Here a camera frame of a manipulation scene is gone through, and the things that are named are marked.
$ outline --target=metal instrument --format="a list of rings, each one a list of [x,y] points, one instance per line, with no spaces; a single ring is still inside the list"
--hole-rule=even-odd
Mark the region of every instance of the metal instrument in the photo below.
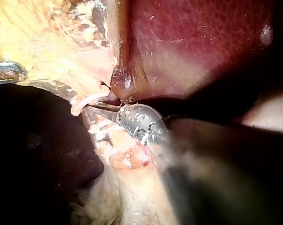
[[[274,171],[283,173],[283,134],[188,118],[170,122],[141,104],[88,108],[148,147],[181,225],[278,224],[262,193]]]
[[[19,63],[0,60],[0,84],[24,81],[26,77],[26,71]]]

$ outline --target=metal tip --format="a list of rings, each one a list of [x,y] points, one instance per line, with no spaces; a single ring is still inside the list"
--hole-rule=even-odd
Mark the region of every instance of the metal tip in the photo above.
[[[0,60],[0,84],[24,81],[27,73],[21,64],[8,60]]]

